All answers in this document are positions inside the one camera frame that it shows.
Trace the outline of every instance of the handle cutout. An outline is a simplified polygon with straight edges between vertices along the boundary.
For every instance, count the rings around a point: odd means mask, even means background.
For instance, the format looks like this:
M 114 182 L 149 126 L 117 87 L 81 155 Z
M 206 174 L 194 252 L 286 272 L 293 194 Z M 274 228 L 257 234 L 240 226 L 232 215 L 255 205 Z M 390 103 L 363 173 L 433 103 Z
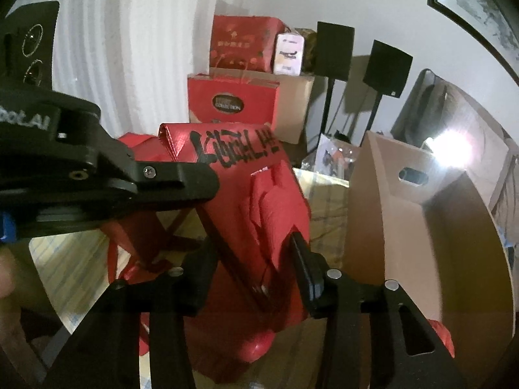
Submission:
M 412 185 L 425 185 L 429 182 L 429 176 L 422 171 L 405 167 L 398 173 L 398 178 Z

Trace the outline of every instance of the blue clip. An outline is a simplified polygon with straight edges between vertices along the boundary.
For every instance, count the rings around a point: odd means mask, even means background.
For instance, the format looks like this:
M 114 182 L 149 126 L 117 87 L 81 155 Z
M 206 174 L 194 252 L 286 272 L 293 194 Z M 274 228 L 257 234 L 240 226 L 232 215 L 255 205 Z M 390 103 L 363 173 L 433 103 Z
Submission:
M 16 243 L 16 223 L 7 212 L 2 212 L 2 237 L 0 242 L 4 244 Z

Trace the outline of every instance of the brown cardboard box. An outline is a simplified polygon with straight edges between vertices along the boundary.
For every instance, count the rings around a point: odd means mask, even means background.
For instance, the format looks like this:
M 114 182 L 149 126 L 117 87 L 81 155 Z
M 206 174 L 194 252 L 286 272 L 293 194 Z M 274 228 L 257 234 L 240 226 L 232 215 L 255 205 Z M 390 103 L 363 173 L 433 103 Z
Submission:
M 469 387 L 513 336 L 510 270 L 492 217 L 468 175 L 428 152 L 367 134 L 350 180 L 343 269 L 369 284 L 396 279 L 445 324 Z
M 260 71 L 211 68 L 210 74 L 258 78 L 279 82 L 278 108 L 274 134 L 281 141 L 296 145 L 305 124 L 313 76 L 272 75 Z

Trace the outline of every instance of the black picture frame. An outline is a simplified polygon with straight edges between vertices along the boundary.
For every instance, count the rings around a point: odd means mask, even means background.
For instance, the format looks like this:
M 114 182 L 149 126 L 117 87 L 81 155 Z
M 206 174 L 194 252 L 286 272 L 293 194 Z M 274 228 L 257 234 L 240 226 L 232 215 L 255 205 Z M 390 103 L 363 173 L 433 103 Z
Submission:
M 451 19 L 458 26 L 462 27 L 464 30 L 466 30 L 468 33 L 470 33 L 470 35 L 472 35 L 482 46 L 484 46 L 486 48 L 487 51 L 489 51 L 490 54 L 492 54 L 494 56 L 495 59 L 497 59 L 497 61 L 499 61 L 499 63 L 505 68 L 507 73 L 512 77 L 512 79 L 519 86 L 518 72 L 516 72 L 513 69 L 513 67 L 503 57 L 503 55 L 476 28 L 474 28 L 470 23 L 468 23 L 465 19 L 463 19 L 457 13 L 454 13 L 448 7 L 439 3 L 438 0 L 427 0 L 427 5 L 429 5 L 429 7 L 434 8 L 435 10 L 439 11 L 444 16 Z

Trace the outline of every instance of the plaid tablecloth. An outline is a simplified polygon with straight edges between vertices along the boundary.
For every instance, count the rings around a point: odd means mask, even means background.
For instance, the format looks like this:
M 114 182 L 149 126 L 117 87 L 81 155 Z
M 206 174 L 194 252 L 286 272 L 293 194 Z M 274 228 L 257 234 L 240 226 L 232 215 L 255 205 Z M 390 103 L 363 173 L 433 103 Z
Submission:
M 294 170 L 310 202 L 311 249 L 323 254 L 331 267 L 341 267 L 346 234 L 348 182 L 309 171 Z M 164 224 L 175 214 L 162 215 Z M 203 238 L 205 233 L 193 211 L 178 233 Z M 69 332 L 108 287 L 107 237 L 99 230 L 33 239 L 30 253 L 43 286 Z M 119 250 L 118 269 L 129 254 Z M 194 372 L 199 389 L 306 389 L 315 385 L 322 352 L 325 320 L 307 319 L 280 332 L 270 351 L 255 362 L 238 382 L 215 385 Z M 148 355 L 140 359 L 141 387 L 151 388 Z

